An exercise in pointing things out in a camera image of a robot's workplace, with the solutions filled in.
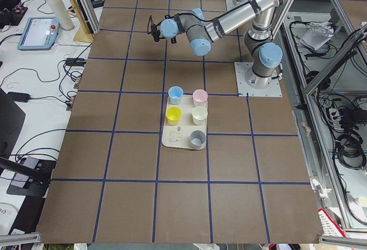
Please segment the yellow cup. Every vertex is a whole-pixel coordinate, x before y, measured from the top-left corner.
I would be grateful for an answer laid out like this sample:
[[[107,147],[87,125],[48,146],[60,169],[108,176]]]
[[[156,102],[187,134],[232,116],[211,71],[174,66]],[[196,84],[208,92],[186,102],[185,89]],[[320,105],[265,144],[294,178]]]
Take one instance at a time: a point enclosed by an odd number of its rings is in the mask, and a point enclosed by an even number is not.
[[[169,125],[177,125],[181,118],[182,112],[178,107],[169,107],[166,110],[166,120]]]

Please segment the wooden stand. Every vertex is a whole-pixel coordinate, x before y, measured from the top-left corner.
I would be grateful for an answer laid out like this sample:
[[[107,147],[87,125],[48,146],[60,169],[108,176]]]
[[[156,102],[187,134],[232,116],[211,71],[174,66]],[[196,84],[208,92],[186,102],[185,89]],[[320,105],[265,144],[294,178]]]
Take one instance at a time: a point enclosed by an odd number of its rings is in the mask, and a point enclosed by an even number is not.
[[[75,13],[73,14],[80,22],[80,27],[78,28],[73,40],[77,42],[85,42],[85,43],[92,43],[93,42],[93,35],[89,31],[87,27],[87,23],[81,13],[81,10],[77,4],[77,0],[69,0],[71,2],[71,9],[69,11],[69,15],[72,15],[71,10]]]

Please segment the pink cup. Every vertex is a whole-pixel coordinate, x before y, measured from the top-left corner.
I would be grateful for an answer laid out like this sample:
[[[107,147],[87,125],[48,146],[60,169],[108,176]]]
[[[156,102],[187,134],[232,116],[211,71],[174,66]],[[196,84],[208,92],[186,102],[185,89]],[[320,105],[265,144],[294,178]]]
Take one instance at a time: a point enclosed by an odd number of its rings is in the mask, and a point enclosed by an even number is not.
[[[195,107],[207,107],[208,93],[204,89],[193,92],[193,104]]]

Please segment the cream plastic tray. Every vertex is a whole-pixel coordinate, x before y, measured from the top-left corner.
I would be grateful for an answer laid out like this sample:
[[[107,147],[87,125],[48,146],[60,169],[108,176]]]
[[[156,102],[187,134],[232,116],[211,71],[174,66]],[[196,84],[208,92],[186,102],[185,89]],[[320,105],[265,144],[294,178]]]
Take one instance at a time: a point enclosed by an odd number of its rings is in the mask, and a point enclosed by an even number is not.
[[[163,125],[162,131],[162,144],[165,147],[171,148],[179,148],[179,149],[192,149],[192,150],[201,150],[201,149],[194,149],[190,145],[190,134],[194,130],[200,130],[205,133],[206,135],[206,127],[207,127],[207,119],[204,124],[196,125],[193,122],[192,118],[192,110],[195,107],[193,104],[193,97],[192,95],[183,95],[181,103],[179,105],[172,105],[169,102],[169,97],[166,98],[166,110],[169,107],[178,107],[181,112],[181,118],[177,125],[169,125],[166,120]]]

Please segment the grey cup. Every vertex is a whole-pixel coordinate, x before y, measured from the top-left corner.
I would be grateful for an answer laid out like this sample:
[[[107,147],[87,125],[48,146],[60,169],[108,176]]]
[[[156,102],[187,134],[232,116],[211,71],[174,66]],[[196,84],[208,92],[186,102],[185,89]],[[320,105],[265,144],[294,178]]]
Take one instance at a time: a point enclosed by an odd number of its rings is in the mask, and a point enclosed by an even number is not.
[[[204,132],[200,130],[194,130],[191,132],[190,137],[190,145],[194,149],[202,149],[206,145],[206,135]]]

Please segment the white paper roll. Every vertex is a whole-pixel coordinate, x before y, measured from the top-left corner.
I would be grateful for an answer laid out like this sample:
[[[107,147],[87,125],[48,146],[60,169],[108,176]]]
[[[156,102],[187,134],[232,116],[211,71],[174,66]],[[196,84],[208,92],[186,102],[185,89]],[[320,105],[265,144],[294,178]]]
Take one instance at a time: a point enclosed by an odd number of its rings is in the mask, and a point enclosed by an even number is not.
[[[55,17],[59,21],[62,29],[66,31],[74,29],[75,26],[62,0],[46,0],[46,2],[55,14]]]

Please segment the red white perforated object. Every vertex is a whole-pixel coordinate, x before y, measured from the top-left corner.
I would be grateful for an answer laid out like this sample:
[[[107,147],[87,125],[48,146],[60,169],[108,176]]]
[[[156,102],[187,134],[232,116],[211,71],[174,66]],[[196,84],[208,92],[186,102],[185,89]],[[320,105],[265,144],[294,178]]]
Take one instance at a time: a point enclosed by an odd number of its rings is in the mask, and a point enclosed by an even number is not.
[[[323,208],[318,209],[318,215],[322,224],[323,234],[333,237],[346,237],[345,232],[339,225],[329,216]]]

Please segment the black power brick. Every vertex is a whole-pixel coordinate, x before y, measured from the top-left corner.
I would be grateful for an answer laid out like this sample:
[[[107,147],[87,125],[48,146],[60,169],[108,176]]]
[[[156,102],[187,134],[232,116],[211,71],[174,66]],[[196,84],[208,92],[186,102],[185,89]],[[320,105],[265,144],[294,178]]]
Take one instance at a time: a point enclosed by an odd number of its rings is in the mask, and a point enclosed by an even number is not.
[[[15,102],[27,103],[31,99],[31,96],[28,93],[8,92],[7,95]]]

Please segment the aluminium frame post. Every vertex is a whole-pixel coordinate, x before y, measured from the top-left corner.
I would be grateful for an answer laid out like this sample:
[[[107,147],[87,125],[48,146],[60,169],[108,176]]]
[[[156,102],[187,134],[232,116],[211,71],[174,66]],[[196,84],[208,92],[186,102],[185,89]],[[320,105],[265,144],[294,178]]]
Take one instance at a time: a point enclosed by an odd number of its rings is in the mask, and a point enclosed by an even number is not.
[[[81,15],[83,16],[83,21],[87,27],[87,33],[89,34],[99,34],[100,33],[100,24],[97,19],[96,13],[92,6],[90,0],[76,0],[77,9],[81,11]]]

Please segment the cream white cup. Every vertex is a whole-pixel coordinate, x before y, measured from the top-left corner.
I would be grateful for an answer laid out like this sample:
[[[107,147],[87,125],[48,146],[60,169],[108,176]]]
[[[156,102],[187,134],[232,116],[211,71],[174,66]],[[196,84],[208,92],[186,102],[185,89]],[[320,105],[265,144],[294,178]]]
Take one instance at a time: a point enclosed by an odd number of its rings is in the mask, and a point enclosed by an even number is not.
[[[194,107],[192,110],[193,122],[196,125],[202,125],[205,123],[208,117],[208,112],[205,107]]]

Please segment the blue teach pendant tablet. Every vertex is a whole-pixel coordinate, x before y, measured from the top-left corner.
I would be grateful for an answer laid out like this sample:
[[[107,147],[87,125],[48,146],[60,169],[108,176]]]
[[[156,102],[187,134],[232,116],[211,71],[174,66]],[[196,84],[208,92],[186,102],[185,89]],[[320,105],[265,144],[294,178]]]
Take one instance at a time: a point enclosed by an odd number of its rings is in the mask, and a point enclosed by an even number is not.
[[[29,17],[18,43],[18,50],[49,50],[54,45],[60,24],[55,17]]]

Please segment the blue cup on tray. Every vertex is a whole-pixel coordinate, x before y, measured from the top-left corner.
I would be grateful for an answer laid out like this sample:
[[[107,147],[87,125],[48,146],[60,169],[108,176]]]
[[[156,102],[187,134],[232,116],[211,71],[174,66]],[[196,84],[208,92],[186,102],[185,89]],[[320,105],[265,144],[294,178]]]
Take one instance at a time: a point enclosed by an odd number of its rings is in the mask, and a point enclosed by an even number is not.
[[[183,89],[179,86],[172,86],[168,90],[169,102],[172,105],[179,105],[183,97]]]

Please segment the crumpled white paper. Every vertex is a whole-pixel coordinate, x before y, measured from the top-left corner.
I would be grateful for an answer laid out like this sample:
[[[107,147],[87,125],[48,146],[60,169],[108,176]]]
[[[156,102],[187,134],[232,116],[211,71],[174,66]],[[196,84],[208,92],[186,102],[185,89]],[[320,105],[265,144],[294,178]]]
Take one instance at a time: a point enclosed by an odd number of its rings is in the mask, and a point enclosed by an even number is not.
[[[318,50],[334,36],[334,29],[325,22],[310,22],[308,31],[300,39],[300,43],[311,50]]]

